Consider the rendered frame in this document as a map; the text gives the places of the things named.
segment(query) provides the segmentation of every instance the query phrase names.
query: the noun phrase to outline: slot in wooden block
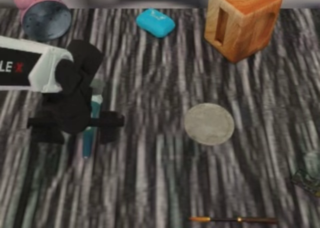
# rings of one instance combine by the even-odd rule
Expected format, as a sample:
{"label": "slot in wooden block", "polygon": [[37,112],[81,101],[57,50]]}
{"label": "slot in wooden block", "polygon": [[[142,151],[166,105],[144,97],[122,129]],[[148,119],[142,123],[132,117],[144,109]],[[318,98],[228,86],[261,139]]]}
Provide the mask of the slot in wooden block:
{"label": "slot in wooden block", "polygon": [[265,48],[282,0],[209,0],[204,38],[236,63]]}

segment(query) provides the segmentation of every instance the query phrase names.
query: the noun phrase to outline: pink and gray toy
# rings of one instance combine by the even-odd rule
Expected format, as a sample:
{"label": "pink and gray toy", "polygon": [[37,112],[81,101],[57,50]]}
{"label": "pink and gray toy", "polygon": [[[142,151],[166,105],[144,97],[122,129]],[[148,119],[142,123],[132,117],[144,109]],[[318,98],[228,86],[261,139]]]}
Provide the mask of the pink and gray toy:
{"label": "pink and gray toy", "polygon": [[39,42],[63,36],[72,23],[72,15],[61,0],[14,0],[21,10],[24,32]]}

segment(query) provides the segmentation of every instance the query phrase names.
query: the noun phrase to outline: teal brush handle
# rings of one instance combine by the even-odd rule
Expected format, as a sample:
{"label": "teal brush handle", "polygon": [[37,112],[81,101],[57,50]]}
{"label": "teal brush handle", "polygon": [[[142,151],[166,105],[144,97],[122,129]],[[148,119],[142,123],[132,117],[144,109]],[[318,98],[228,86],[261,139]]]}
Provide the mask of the teal brush handle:
{"label": "teal brush handle", "polygon": [[[101,104],[95,101],[91,101],[91,116],[92,118],[98,118],[100,113],[100,106]],[[91,150],[92,145],[94,143],[95,133],[96,133],[95,127],[88,127],[83,132],[83,147],[82,147],[82,156],[84,158],[89,158],[91,156]]]}

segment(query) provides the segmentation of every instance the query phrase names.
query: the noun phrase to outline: rectangular hole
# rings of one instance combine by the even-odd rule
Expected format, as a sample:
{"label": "rectangular hole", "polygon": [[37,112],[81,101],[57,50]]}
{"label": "rectangular hole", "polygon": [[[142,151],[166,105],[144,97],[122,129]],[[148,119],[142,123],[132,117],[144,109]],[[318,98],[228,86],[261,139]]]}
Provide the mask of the rectangular hole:
{"label": "rectangular hole", "polygon": [[218,22],[216,24],[216,33],[215,40],[219,42],[220,45],[224,44],[228,14],[222,9],[219,8]]}

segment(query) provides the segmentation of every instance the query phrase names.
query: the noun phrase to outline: paintbrush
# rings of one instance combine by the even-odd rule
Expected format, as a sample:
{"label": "paintbrush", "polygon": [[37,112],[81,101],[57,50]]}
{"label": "paintbrush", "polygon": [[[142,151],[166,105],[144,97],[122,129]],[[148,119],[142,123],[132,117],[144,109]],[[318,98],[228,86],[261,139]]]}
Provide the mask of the paintbrush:
{"label": "paintbrush", "polygon": [[237,218],[212,218],[206,216],[193,216],[189,218],[190,221],[197,222],[246,222],[246,223],[268,223],[277,224],[276,218],[264,218],[264,217],[237,217]]}

